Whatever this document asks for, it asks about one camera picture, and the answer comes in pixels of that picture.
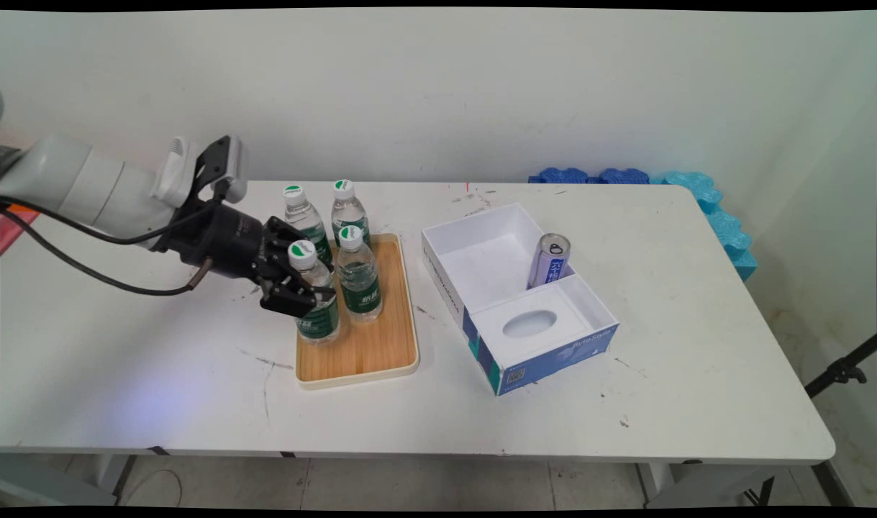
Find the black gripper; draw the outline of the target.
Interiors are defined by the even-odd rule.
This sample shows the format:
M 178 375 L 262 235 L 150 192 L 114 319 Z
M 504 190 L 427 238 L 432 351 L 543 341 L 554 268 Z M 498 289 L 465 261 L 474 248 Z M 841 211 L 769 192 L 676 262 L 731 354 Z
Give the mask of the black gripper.
M 291 243 L 309 236 L 279 217 L 265 223 L 227 204 L 188 202 L 176 210 L 171 222 L 195 216 L 180 227 L 159 236 L 153 249 L 172 250 L 187 265 L 212 260 L 212 272 L 225 278 L 246 278 L 260 284 L 260 307 L 296 318 L 304 318 L 319 303 L 334 299 L 330 286 L 313 286 L 303 278 L 289 276 L 284 265 Z

